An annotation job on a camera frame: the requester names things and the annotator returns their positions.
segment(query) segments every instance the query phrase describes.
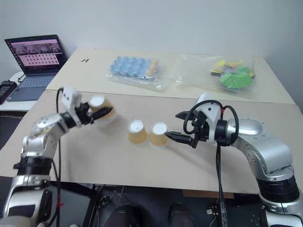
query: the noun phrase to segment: floor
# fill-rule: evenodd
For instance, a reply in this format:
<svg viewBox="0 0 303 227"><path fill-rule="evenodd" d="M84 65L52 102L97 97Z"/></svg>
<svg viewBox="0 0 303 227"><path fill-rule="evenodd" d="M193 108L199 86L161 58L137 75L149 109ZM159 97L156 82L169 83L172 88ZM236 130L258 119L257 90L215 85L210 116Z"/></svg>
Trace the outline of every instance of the floor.
<svg viewBox="0 0 303 227"><path fill-rule="evenodd" d="M0 117L0 148L4 146L14 129L20 121L18 118ZM9 192L12 178L0 177L0 217L2 209ZM96 215L96 227L102 227L111 212L115 209L121 196L122 186L106 186L103 188L103 195L110 197L110 203L99 209L99 218ZM53 191L53 212L56 204L56 188L49 187ZM183 197L182 190L147 188L147 187L124 187L118 206L131 203L141 208L145 227L168 227L168 211L174 202L183 203L190 211L196 227L208 227L213 220L212 215L206 214L209 205L213 205L216 199ZM62 191L61 220L62 227L68 227L71 224L81 226L85 217L89 199L67 191ZM250 205L228 206L227 215L229 225L233 227L256 227L260 226L258 214L261 204L257 201Z"/></svg>

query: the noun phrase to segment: white wall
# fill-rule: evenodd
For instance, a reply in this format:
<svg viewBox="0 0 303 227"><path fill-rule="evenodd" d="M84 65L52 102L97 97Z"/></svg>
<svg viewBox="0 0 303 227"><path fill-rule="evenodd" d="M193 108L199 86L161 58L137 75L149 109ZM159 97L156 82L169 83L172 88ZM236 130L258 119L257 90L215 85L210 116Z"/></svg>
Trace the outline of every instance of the white wall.
<svg viewBox="0 0 303 227"><path fill-rule="evenodd" d="M265 57L303 109L301 0L0 0L0 80L19 70L4 38L57 34L95 48Z"/></svg>

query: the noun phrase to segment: laptop keyboard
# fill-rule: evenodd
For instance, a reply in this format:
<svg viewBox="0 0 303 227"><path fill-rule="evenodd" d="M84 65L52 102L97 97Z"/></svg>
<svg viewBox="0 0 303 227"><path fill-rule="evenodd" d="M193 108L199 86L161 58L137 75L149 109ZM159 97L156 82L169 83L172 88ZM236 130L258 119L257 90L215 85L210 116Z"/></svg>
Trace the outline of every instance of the laptop keyboard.
<svg viewBox="0 0 303 227"><path fill-rule="evenodd" d="M19 88L23 87L46 87L54 76L25 77Z"/></svg>

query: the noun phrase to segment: laptop screen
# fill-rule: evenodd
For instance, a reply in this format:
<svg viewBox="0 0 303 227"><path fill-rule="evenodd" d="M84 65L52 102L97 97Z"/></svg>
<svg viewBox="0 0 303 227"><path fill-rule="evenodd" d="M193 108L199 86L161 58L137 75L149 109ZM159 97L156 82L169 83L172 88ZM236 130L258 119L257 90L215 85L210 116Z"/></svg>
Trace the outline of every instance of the laptop screen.
<svg viewBox="0 0 303 227"><path fill-rule="evenodd" d="M57 72L67 61L57 35L5 40L25 73Z"/></svg>

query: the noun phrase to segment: beige tabletop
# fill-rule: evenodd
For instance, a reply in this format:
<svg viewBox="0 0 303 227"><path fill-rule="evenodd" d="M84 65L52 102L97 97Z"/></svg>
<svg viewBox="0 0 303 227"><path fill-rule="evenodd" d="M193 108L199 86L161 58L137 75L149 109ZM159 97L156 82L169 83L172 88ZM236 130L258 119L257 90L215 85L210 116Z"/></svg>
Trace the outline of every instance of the beige tabletop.
<svg viewBox="0 0 303 227"><path fill-rule="evenodd" d="M165 76L165 78L171 78L172 83L163 92L156 92L108 81L107 74L109 74L110 65L117 56L156 58L161 67L161 75ZM263 58L255 58L256 79L254 92L251 94L238 94L219 87L212 87L210 90L210 87L203 89L177 86L175 80L178 73L180 73L180 56L178 53L78 48L48 85L47 89L57 90L64 85L70 85L76 87L76 90L84 92L176 98L197 98L202 93L211 91L214 98L219 100L294 104L292 98ZM205 55L188 56L203 58ZM189 67L186 72L187 76L190 76L190 74L195 73L195 70Z"/></svg>
<svg viewBox="0 0 303 227"><path fill-rule="evenodd" d="M39 117L55 112L55 91L47 90L25 115L0 151L0 175L15 176L13 165L20 160L21 144ZM94 93L83 92L82 101ZM81 183L150 186L218 191L214 145L200 142L196 149L173 141L163 150L149 144L132 147L126 137L130 119L141 119L147 130L163 121L172 131L182 131L183 122L175 114L188 110L194 99L106 94L119 115L103 127L101 122L71 129L62 138L62 180ZM240 118L265 122L269 131L291 148L298 186L303 188L303 116L293 104L266 104L224 101ZM225 192L257 193L258 185L245 156L235 148L222 148L222 181Z"/></svg>

